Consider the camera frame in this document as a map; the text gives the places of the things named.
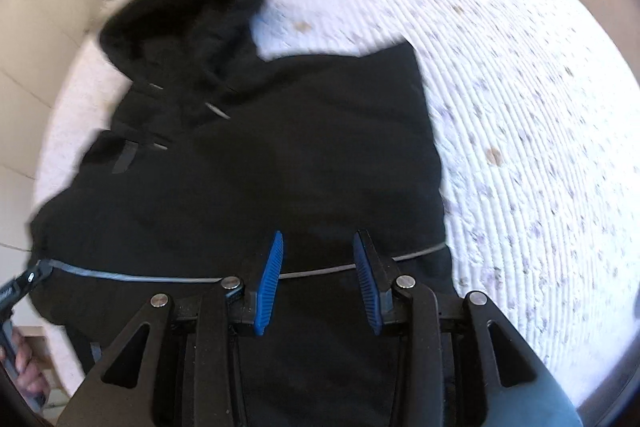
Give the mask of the person's left hand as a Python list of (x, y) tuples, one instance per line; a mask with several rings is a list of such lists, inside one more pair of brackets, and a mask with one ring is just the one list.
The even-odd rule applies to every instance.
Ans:
[(13, 329), (12, 331), (12, 343), (17, 349), (15, 355), (17, 371), (17, 379), (14, 381), (15, 386), (23, 397), (42, 395), (44, 399), (48, 399), (50, 385), (40, 369), (34, 352), (32, 352), (32, 347), (29, 346), (18, 329)]

